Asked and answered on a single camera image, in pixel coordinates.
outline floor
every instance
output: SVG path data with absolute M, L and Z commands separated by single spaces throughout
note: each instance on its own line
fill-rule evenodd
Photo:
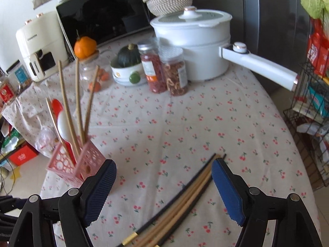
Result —
M 283 116 L 282 111 L 290 108 L 293 93 L 287 89 L 280 88 L 271 98 Z M 321 226 L 321 241 L 323 247 L 329 247 L 329 187 L 323 187 L 314 192 L 315 202 L 319 212 L 319 220 Z
M 289 108 L 292 102 L 293 94 L 284 88 L 279 89 L 271 95 L 272 100 L 276 104 L 278 110 L 282 114 L 282 111 Z M 15 170 L 15 185 L 10 193 L 14 197 L 26 198 L 32 194 L 39 194 L 42 187 L 43 180 L 46 175 L 45 167 L 49 159 L 41 154 L 23 164 L 19 167 L 19 170 Z M 5 179 L 5 189 L 8 192 L 13 184 L 11 174 Z M 319 211 L 319 219 L 321 225 L 321 235 L 323 247 L 329 247 L 329 187 L 321 188 L 314 193 L 315 202 Z M 12 215 L 18 216 L 19 210 L 11 212 Z

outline black chopstick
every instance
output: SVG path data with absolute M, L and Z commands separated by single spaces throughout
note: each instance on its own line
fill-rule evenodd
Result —
M 211 176 L 208 182 L 205 184 L 205 186 L 202 188 L 198 196 L 194 199 L 194 201 L 191 203 L 191 205 L 188 207 L 188 209 L 182 214 L 182 216 L 178 219 L 178 221 L 175 223 L 175 225 L 168 230 L 168 232 L 155 244 L 155 246 L 161 247 L 167 239 L 178 229 L 178 227 L 181 225 L 181 223 L 185 220 L 185 218 L 188 216 L 188 214 L 192 211 L 193 207 L 196 205 L 198 200 L 201 198 L 202 194 L 206 191 L 207 187 L 213 180 L 213 177 Z
M 214 153 L 210 159 L 204 164 L 204 166 L 196 173 L 195 176 L 186 184 L 184 188 L 180 192 L 177 193 L 177 195 L 164 206 L 155 216 L 153 216 L 149 221 L 147 221 L 141 228 L 139 228 L 137 231 L 129 235 L 127 238 L 125 238 L 121 244 L 119 244 L 117 247 L 123 247 L 130 243 L 134 238 L 136 238 L 138 235 L 140 235 L 142 232 L 144 232 L 156 219 L 158 219 L 172 204 L 175 203 L 175 201 L 193 184 L 193 182 L 198 178 L 198 176 L 204 171 L 204 169 L 209 165 L 213 157 L 216 155 Z

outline gold chopstick tip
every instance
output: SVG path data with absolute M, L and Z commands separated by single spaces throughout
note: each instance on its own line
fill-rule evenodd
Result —
M 138 234 L 136 232 L 132 233 L 131 235 L 129 235 L 128 237 L 126 237 L 123 241 L 122 241 L 122 245 L 125 246 L 128 243 L 130 243 L 134 238 L 136 238 L 138 236 Z

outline pot lid knob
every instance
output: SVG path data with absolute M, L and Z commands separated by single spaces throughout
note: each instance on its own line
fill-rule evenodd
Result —
M 246 44 L 241 42 L 235 42 L 233 44 L 233 51 L 244 54 L 247 53 L 248 50 Z
M 184 7 L 184 13 L 178 16 L 180 19 L 197 19 L 201 17 L 201 14 L 198 14 L 195 6 L 186 6 Z

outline chopstick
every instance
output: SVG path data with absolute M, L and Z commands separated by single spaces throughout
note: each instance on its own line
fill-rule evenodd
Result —
M 204 164 L 204 166 L 198 171 L 198 173 L 193 176 L 193 178 L 185 185 L 183 189 L 181 189 L 180 192 L 177 193 L 177 195 L 164 206 L 161 211 L 159 211 L 155 216 L 153 216 L 149 221 L 147 221 L 141 228 L 139 228 L 137 231 L 129 235 L 127 238 L 125 238 L 121 244 L 119 244 L 117 247 L 123 247 L 130 243 L 134 238 L 136 238 L 138 235 L 143 233 L 155 220 L 157 220 L 169 207 L 171 207 L 177 199 L 181 197 L 181 195 L 194 183 L 194 181 L 200 176 L 200 174 L 206 169 L 206 167 L 209 165 L 209 163 L 213 160 L 216 153 L 214 153 L 210 159 Z
M 53 124 L 54 124 L 54 127 L 55 127 L 55 131 L 56 131 L 57 137 L 58 137 L 60 143 L 62 144 L 63 148 L 65 149 L 65 151 L 66 151 L 66 155 L 67 155 L 68 157 L 70 157 L 70 155 L 69 155 L 69 153 L 68 153 L 68 150 L 67 150 L 67 148 L 66 148 L 65 142 L 64 142 L 63 138 L 60 136 L 60 133 L 59 133 L 59 131 L 58 131 L 58 127 L 57 127 L 57 118 L 56 118 L 56 116 L 55 116 L 55 114 L 54 114 L 54 110 L 53 110 L 53 107 L 51 106 L 51 101 L 50 101 L 49 97 L 46 97 L 46 102 L 47 102 L 48 110 L 49 110 L 49 112 L 50 112 L 51 119 L 52 119 Z
M 75 133 L 75 129 L 73 126 L 70 109 L 68 107 L 68 102 L 67 102 L 67 97 L 66 97 L 66 92 L 65 92 L 65 85 L 64 85 L 63 69 L 62 69 L 60 60 L 58 61 L 58 70 L 59 70 L 59 74 L 60 74 L 60 88 L 61 88 L 61 92 L 62 92 L 62 96 L 63 96 L 64 110 L 65 110 L 65 114 L 67 117 L 67 123 L 70 128 L 71 137 L 73 140 L 73 148 L 74 148 L 75 153 L 80 155 L 80 147 L 79 147 L 77 135 Z
M 93 78 L 93 86 L 92 89 L 90 90 L 90 95 L 89 95 L 89 100 L 88 100 L 88 105 L 87 105 L 87 112 L 86 112 L 86 121 L 85 121 L 85 139 L 88 139 L 88 130 L 89 130 L 89 122 L 90 122 L 90 112 L 92 110 L 92 102 L 93 102 L 93 96 L 94 96 L 94 91 L 95 91 L 95 83 L 97 79 L 97 74 L 98 74 L 99 66 L 96 66 L 96 71 L 94 74 Z
M 201 191 L 204 189 L 206 184 L 211 180 L 211 171 L 207 174 L 206 178 L 203 179 L 202 183 L 199 185 L 197 190 L 193 193 L 191 198 L 185 203 L 185 205 L 179 209 L 179 212 L 175 215 L 174 218 L 170 219 L 168 224 L 162 229 L 155 238 L 146 246 L 146 247 L 153 247 L 157 246 L 157 243 L 167 234 L 167 232 L 178 222 L 181 216 L 189 209 L 190 205 L 194 202 L 194 200 L 198 197 Z
M 76 94 L 76 104 L 77 104 L 77 115 L 78 115 L 78 128 L 79 128 L 79 136 L 81 141 L 81 146 L 85 144 L 85 133 L 83 131 L 82 126 L 82 117 L 81 117 L 81 106 L 80 106 L 80 84 L 79 79 L 80 73 L 79 73 L 79 59 L 77 58 L 75 62 L 75 94 Z
M 200 185 L 204 182 L 204 177 L 209 173 L 211 174 L 211 165 L 212 163 L 210 162 L 205 168 L 205 170 L 197 178 L 197 180 L 193 183 L 193 185 L 191 185 L 190 188 L 183 194 L 180 201 L 178 201 L 174 206 L 172 206 L 170 212 L 164 217 L 164 219 L 161 220 L 161 222 L 157 226 L 153 227 L 144 238 L 142 238 L 138 243 L 134 245 L 134 247 L 142 247 L 147 244 L 153 237 L 155 237 L 161 232 L 161 229 L 166 226 L 167 223 L 169 223 L 177 215 L 179 210 L 182 209 L 182 207 L 184 207 L 184 205 L 189 201 L 191 196 L 194 195 L 195 189 L 198 189 Z
M 197 204 L 197 202 L 201 198 L 202 194 L 206 191 L 207 187 L 209 186 L 209 184 L 211 183 L 212 180 L 213 180 L 213 178 L 210 177 L 210 179 L 205 184 L 205 186 L 203 187 L 203 189 L 201 190 L 201 192 L 198 194 L 198 196 L 195 198 L 195 200 L 192 202 L 192 204 L 190 205 L 190 207 L 178 219 L 178 221 L 175 223 L 175 225 L 172 226 L 171 229 L 169 229 L 167 231 L 167 233 L 157 242 L 156 246 L 159 246 L 159 247 L 162 246 L 167 241 L 167 239 L 179 228 L 179 226 L 183 223 L 183 221 L 188 216 L 188 214 L 192 211 L 193 207 Z

